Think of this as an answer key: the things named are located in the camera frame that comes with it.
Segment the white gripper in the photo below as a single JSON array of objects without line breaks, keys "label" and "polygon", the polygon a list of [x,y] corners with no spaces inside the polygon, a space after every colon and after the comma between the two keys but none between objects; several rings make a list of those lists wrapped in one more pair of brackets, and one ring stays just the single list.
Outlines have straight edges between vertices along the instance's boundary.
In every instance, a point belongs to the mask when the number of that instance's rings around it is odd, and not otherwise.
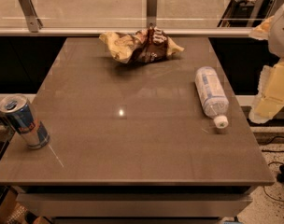
[{"label": "white gripper", "polygon": [[[267,40],[271,53],[284,59],[284,3],[271,16],[253,28],[249,37]],[[273,67],[265,65],[260,74],[258,93],[254,97],[248,118],[257,124],[271,120],[284,106],[284,61]]]}]

